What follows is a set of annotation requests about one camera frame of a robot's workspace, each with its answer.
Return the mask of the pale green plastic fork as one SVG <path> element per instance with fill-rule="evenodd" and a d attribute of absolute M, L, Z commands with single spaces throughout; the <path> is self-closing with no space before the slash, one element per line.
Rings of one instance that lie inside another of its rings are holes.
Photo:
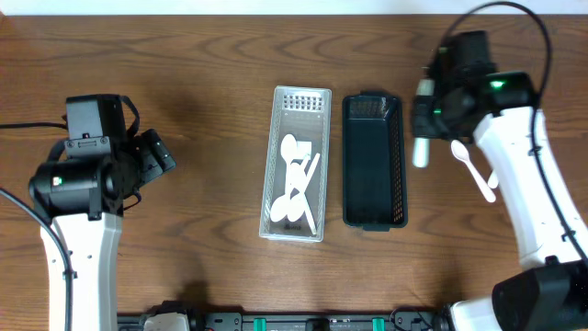
<path fill-rule="evenodd" d="M 432 79 L 424 78 L 419 81 L 413 99 L 411 115 L 413 144 L 413 165 L 418 168 L 426 168 L 429 163 L 429 139 L 426 137 L 429 130 L 431 104 L 433 100 L 435 83 Z"/>

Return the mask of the black mesh plastic basket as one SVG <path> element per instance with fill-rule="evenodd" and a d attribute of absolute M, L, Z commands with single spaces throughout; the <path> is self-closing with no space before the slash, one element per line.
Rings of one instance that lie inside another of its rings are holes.
<path fill-rule="evenodd" d="M 387 232 L 408 222 L 401 100 L 385 91 L 347 96 L 343 115 L 343 220 Z"/>

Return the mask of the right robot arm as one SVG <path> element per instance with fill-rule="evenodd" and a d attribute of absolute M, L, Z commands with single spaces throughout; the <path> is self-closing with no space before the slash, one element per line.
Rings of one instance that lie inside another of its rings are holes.
<path fill-rule="evenodd" d="M 521 273 L 486 297 L 450 304 L 438 330 L 576 330 L 587 326 L 587 226 L 550 149 L 528 74 L 429 71 L 413 100 L 413 164 L 449 141 L 484 198 L 495 194 L 469 159 L 474 143 L 492 168 L 514 228 Z"/>

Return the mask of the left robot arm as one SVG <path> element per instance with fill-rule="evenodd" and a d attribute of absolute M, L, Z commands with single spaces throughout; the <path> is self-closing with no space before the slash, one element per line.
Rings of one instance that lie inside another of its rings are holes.
<path fill-rule="evenodd" d="M 29 181 L 49 274 L 51 330 L 118 327 L 124 201 L 175 168 L 156 130 L 86 132 L 56 144 Z"/>

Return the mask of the clear mesh plastic basket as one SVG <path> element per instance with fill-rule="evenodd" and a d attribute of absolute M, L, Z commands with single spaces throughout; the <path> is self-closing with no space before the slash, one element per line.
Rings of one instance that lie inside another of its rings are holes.
<path fill-rule="evenodd" d="M 266 154 L 259 235 L 321 242 L 327 195 L 332 91 L 277 86 Z"/>

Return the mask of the white spoon horizontal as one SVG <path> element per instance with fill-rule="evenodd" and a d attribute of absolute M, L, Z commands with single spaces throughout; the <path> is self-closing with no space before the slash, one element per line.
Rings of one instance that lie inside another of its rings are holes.
<path fill-rule="evenodd" d="M 298 191 L 290 198 L 287 217 L 290 222 L 305 217 L 312 234 L 316 234 L 316 225 L 311 213 L 311 207 L 306 196 L 306 189 L 310 184 L 313 171 L 305 172 L 303 164 L 292 163 L 290 166 L 289 178 L 291 186 Z"/>

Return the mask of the white spoon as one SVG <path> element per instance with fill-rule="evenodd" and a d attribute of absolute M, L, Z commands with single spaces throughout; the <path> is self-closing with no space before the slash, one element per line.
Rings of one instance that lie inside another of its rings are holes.
<path fill-rule="evenodd" d="M 292 134 L 289 133 L 284 136 L 280 144 L 280 155 L 286 163 L 285 194 L 289 197 L 292 189 L 289 178 L 290 166 L 298 155 L 298 143 Z"/>
<path fill-rule="evenodd" d="M 290 204 L 288 207 L 288 219 L 291 222 L 297 221 L 302 216 L 302 214 L 305 214 L 307 221 L 309 223 L 314 223 L 310 205 L 306 197 L 306 190 L 310 185 L 311 178 L 316 170 L 320 158 L 320 154 L 316 154 L 313 157 L 308 171 L 305 171 L 306 163 L 309 161 L 308 157 L 306 157 L 301 164 L 293 163 L 290 166 L 290 184 L 299 192 L 290 199 Z"/>

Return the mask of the white spoon vertical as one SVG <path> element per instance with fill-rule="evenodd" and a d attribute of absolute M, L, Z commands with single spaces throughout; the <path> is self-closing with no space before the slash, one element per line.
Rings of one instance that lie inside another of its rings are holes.
<path fill-rule="evenodd" d="M 293 197 L 297 193 L 298 193 L 298 191 L 295 190 L 294 188 L 292 188 L 291 194 L 289 197 L 284 193 L 282 196 L 278 197 L 273 202 L 273 204 L 271 206 L 271 210 L 270 210 L 270 220 L 272 222 L 277 223 L 277 222 L 283 220 L 284 218 L 288 218 L 287 217 L 287 209 L 288 209 L 289 200 L 291 197 Z"/>

